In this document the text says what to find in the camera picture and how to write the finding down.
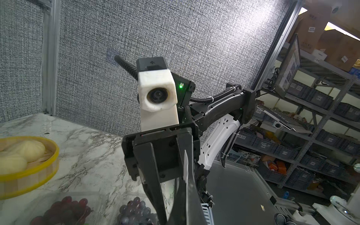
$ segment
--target cardboard box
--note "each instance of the cardboard box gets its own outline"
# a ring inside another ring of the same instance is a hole
[[[331,11],[329,6],[313,4],[311,9],[298,16],[286,41],[289,42],[292,35],[297,33],[300,49],[311,54],[329,22]]]
[[[350,71],[360,57],[360,41],[337,30],[324,31],[316,46],[325,49],[325,61],[346,72]]]

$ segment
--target white camera housing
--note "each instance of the white camera housing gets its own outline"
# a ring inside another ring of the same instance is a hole
[[[142,71],[138,73],[141,131],[179,124],[175,82],[169,69]],[[167,99],[152,102],[148,94],[155,88],[167,90]]]

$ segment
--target camera lens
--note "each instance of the camera lens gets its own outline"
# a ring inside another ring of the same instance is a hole
[[[148,93],[148,98],[154,103],[161,103],[167,99],[167,90],[162,87],[155,88]]]

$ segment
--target white plastic part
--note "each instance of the white plastic part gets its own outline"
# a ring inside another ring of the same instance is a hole
[[[240,127],[240,122],[234,120],[234,117],[226,114],[221,117],[204,144],[200,148],[198,163],[204,165],[204,169],[209,170],[217,153],[225,144],[230,135]]]
[[[179,124],[175,82],[169,69],[143,71],[138,74],[141,131]],[[167,99],[154,103],[148,93],[155,88],[167,90]]]

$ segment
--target black cable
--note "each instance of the black cable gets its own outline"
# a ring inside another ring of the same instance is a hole
[[[116,55],[114,60],[119,65],[121,65],[121,67],[124,68],[135,80],[138,80],[138,71],[134,65],[123,59],[120,55]]]
[[[191,115],[191,110],[189,105],[185,106],[185,116],[186,116],[185,122],[190,122],[193,120],[193,116]]]
[[[200,103],[206,103],[206,102],[216,102],[217,100],[225,97],[226,95],[228,95],[231,92],[234,92],[236,90],[236,88],[231,88],[230,90],[225,91],[224,93],[219,93],[214,95],[213,97],[208,97],[208,98],[190,98],[190,101],[192,102],[200,102]]]

